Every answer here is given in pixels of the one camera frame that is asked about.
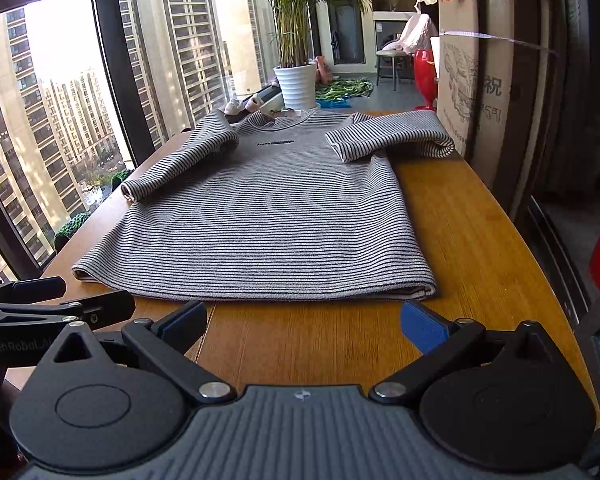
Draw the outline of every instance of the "chinese character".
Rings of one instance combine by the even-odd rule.
[[[499,77],[491,77],[490,75],[485,77],[484,89],[487,94],[496,94],[498,97],[502,95],[502,79]]]

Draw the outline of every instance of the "red vase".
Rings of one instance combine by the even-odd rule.
[[[416,50],[413,54],[413,74],[416,86],[427,102],[425,106],[416,106],[414,110],[435,110],[433,99],[438,97],[438,82],[432,51]]]

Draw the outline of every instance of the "stool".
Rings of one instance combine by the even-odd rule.
[[[378,86],[378,84],[380,83],[380,78],[384,77],[384,76],[380,75],[380,63],[382,61],[382,58],[391,58],[391,69],[392,69],[392,75],[394,78],[394,92],[395,92],[396,79],[398,80],[398,83],[400,83],[400,76],[398,76],[398,73],[396,70],[396,60],[402,61],[405,58],[407,58],[408,56],[409,56],[409,54],[407,54],[403,50],[378,50],[376,52],[376,65],[378,66],[377,73],[376,73],[376,86]]]

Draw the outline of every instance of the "black gripper pad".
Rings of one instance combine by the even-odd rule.
[[[69,476],[35,465],[20,476],[20,480],[64,478]],[[357,386],[249,386],[236,402],[198,410],[182,437],[161,455],[98,476],[98,480],[145,478],[590,479],[574,465],[529,475],[479,470],[426,437],[413,412],[368,400]]]

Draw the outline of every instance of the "shirt sleeve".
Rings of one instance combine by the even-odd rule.
[[[444,158],[454,142],[432,110],[416,110],[354,122],[325,134],[343,162],[352,162],[381,148],[409,142],[417,155]]]
[[[216,158],[238,147],[238,134],[220,110],[204,117],[189,139],[175,152],[165,156],[138,178],[125,180],[120,189],[127,200],[142,200],[159,187],[190,170],[201,160]]]

